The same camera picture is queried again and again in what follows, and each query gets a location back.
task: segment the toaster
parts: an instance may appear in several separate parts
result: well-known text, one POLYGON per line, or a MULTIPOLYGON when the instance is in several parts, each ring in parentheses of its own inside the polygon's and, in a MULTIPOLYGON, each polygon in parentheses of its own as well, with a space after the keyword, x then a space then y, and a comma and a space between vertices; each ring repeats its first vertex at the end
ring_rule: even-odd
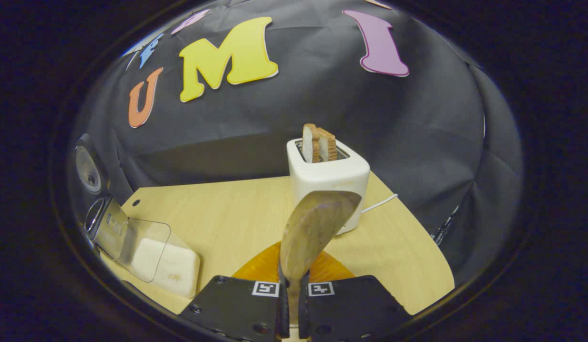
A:
POLYGON ((351 191, 361 195, 361 202, 353 216, 338 231, 348 232, 357 227, 370 165, 359 154, 336 140, 337 159, 332 161, 306 162, 302 156, 302 139, 293 139, 286 144, 288 152, 289 178, 294 204, 297 205, 307 193, 317 190, 351 191))

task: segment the orange letter u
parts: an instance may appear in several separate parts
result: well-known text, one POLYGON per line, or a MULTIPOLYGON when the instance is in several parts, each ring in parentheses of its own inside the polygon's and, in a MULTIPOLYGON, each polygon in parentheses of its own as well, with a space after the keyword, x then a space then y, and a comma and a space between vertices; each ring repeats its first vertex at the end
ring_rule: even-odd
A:
POLYGON ((137 128, 141 125, 146 123, 148 117, 150 117, 150 112, 152 111, 152 106, 154 105, 154 91, 156 89, 156 80, 159 77, 159 74, 163 72, 163 68, 160 67, 156 69, 150 76, 148 76, 148 89, 146 89, 146 102, 144 103, 144 108, 141 111, 137 111, 137 102, 140 97, 140 90, 142 86, 144 86, 144 81, 140 82, 138 85, 131 89, 129 93, 129 125, 133 128, 137 128))

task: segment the toast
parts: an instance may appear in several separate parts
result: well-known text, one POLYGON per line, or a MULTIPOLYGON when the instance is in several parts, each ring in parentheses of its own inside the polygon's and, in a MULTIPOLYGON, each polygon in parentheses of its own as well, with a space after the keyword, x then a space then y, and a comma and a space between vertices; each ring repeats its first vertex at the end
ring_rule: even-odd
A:
POLYGON ((322 162, 336 160, 336 137, 323 128, 317 128, 317 132, 319 133, 319 156, 322 162))
POLYGON ((305 162, 319 162, 319 133, 312 123, 302 128, 302 156, 305 162))

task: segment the letter m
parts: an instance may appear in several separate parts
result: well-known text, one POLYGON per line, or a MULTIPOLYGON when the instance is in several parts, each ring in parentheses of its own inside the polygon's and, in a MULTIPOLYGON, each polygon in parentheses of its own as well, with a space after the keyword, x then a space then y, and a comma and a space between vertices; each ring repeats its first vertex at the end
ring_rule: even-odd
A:
POLYGON ((183 48, 179 54, 183 57, 180 100, 188 102, 203 95, 205 87, 198 82, 197 70, 209 86, 218 89, 231 58, 232 69, 226 76, 230 84, 275 76, 279 67, 268 59, 264 40, 265 28, 270 22, 270 17, 261 17, 240 23, 231 29, 219 48, 204 38, 183 48))

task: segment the wooden cutting board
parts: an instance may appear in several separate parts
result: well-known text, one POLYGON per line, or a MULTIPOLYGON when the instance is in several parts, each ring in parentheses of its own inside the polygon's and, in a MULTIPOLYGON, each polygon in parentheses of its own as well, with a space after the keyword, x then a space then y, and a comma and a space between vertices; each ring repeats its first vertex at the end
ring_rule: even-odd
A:
MULTIPOLYGON (((361 205, 367 208, 392 194, 370 173, 361 205)), ((131 219, 167 223, 172 234, 198 253, 197 292, 213 276, 231 276, 280 241, 293 209, 289 177, 141 188, 123 206, 131 219)), ((353 274, 375 276, 409 314, 432 305, 454 288, 442 252, 397 198, 361 214, 357 228, 336 236, 326 251, 353 274)), ((144 283, 104 256, 102 260, 118 277, 175 314, 192 300, 144 283)))

